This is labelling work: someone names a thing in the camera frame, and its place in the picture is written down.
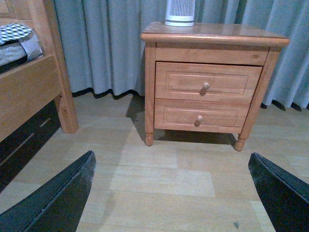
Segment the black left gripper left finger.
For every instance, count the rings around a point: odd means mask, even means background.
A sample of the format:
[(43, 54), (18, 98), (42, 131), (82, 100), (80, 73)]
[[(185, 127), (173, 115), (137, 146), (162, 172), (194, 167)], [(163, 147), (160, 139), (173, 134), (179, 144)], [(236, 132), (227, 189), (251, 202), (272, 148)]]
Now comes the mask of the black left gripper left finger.
[(2, 232), (74, 232), (96, 168), (88, 151), (25, 199), (0, 215)]

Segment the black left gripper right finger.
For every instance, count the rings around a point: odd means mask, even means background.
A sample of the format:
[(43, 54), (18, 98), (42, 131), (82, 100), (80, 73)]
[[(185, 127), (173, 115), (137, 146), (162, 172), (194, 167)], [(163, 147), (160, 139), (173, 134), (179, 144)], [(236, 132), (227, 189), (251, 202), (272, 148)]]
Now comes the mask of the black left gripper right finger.
[(309, 185), (258, 153), (248, 168), (258, 196), (277, 232), (309, 230)]

